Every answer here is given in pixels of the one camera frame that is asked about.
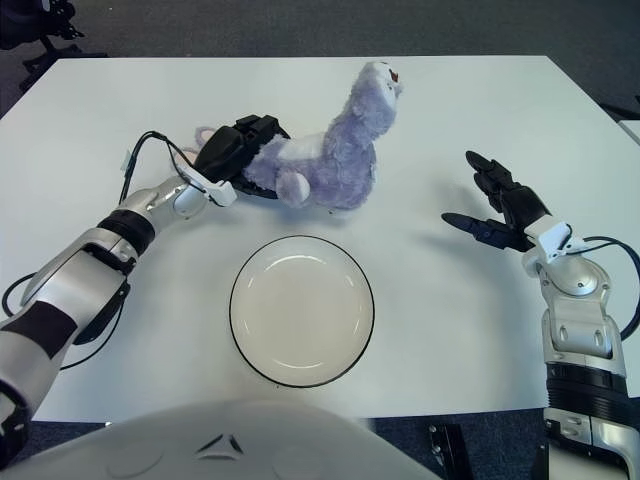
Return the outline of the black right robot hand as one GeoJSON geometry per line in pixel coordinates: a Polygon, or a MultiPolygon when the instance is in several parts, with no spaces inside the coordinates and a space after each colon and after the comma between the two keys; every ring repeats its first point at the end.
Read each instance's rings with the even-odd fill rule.
{"type": "Polygon", "coordinates": [[[534,247],[525,229],[550,212],[528,186],[516,182],[511,172],[496,160],[467,151],[468,164],[474,169],[476,186],[490,206],[504,216],[504,221],[479,220],[460,213],[446,212],[441,219],[450,226],[470,234],[477,242],[498,249],[510,248],[526,253],[534,247]]]}

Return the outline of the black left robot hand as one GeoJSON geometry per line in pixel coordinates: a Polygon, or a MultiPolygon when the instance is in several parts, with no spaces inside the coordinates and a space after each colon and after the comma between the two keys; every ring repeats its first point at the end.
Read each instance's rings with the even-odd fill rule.
{"type": "Polygon", "coordinates": [[[193,162],[196,170],[211,182],[229,181],[242,193],[271,200],[277,198],[273,190],[256,185],[244,175],[244,169],[262,146],[276,136],[290,139],[277,118],[249,115],[238,119],[232,126],[221,126],[208,138],[205,138],[206,132],[210,129],[201,127],[196,131],[196,141],[201,147],[193,162]]]}

